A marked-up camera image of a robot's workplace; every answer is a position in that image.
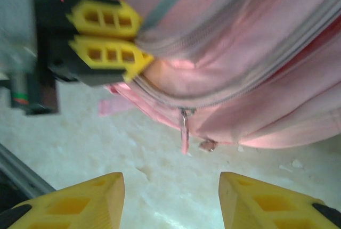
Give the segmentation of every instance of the pink zipper pull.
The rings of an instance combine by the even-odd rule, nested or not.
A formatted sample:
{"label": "pink zipper pull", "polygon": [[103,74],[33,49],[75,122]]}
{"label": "pink zipper pull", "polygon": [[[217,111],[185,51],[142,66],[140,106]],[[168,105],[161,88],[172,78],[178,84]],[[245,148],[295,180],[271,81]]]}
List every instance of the pink zipper pull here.
{"label": "pink zipper pull", "polygon": [[181,109],[180,120],[181,120],[180,125],[181,125],[181,141],[182,141],[181,150],[183,154],[187,154],[188,147],[189,147],[189,130],[188,130],[187,112],[184,109]]}

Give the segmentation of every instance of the pink backpack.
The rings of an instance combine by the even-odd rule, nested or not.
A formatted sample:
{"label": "pink backpack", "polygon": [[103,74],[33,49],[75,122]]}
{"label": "pink backpack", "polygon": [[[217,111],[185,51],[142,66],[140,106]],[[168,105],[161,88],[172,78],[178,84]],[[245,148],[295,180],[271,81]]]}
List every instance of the pink backpack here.
{"label": "pink backpack", "polygon": [[126,0],[156,57],[110,86],[146,115],[217,143],[287,148],[341,128],[341,0]]}

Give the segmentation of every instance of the zipper tab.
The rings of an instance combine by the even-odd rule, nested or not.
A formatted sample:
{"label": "zipper tab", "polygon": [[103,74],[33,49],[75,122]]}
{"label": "zipper tab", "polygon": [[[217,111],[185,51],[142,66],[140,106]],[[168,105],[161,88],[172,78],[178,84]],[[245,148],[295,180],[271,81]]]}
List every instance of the zipper tab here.
{"label": "zipper tab", "polygon": [[183,154],[187,154],[189,148],[189,129],[188,129],[188,119],[187,111],[181,109],[180,125],[181,125],[181,150]]}

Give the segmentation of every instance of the yellow plastic block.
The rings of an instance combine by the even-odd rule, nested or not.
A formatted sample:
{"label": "yellow plastic block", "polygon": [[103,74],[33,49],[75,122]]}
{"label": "yellow plastic block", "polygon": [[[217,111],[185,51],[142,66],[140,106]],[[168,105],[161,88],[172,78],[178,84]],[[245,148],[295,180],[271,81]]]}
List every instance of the yellow plastic block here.
{"label": "yellow plastic block", "polygon": [[124,1],[121,5],[82,0],[67,15],[81,34],[132,39],[136,36],[142,18]]}
{"label": "yellow plastic block", "polygon": [[32,209],[10,229],[118,229],[123,203],[123,175],[111,173],[17,205]]}
{"label": "yellow plastic block", "polygon": [[131,81],[153,61],[152,55],[123,40],[75,36],[69,44],[91,69],[125,69],[125,82]]}
{"label": "yellow plastic block", "polygon": [[337,229],[321,200],[235,173],[221,173],[219,199],[226,229]]}

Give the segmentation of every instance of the floor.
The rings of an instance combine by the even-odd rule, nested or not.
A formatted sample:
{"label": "floor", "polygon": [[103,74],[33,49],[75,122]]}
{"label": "floor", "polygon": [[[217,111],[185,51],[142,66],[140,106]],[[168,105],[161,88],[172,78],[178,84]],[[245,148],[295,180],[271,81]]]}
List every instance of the floor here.
{"label": "floor", "polygon": [[61,114],[25,117],[1,90],[0,142],[54,188],[124,173],[121,228],[223,228],[221,171],[233,171],[320,198],[341,209],[341,137],[286,150],[222,146],[204,153],[192,139],[137,109],[98,117],[102,88],[61,84]]}

